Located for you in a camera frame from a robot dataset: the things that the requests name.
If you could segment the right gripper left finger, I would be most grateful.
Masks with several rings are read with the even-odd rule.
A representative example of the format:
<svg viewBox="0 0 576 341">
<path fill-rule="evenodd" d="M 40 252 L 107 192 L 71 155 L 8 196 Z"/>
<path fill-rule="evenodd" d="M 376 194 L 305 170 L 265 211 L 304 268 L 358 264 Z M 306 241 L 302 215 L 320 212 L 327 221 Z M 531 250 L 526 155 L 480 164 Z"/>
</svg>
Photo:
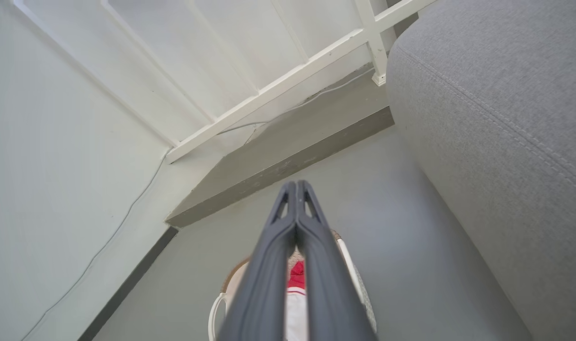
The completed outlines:
<svg viewBox="0 0 576 341">
<path fill-rule="evenodd" d="M 285 340 L 287 262 L 296 246 L 296 184 L 285 183 L 249 259 L 219 341 Z"/>
</svg>

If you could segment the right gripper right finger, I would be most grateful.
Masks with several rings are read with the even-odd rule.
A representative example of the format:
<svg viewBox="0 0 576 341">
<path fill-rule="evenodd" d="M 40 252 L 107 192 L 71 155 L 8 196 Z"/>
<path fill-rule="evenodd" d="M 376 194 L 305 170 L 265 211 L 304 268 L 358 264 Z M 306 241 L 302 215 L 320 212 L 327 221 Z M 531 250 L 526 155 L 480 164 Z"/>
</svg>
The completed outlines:
<svg viewBox="0 0 576 341">
<path fill-rule="evenodd" d="M 304 256 L 309 339 L 376 341 L 312 185 L 297 182 L 296 244 Z"/>
</svg>

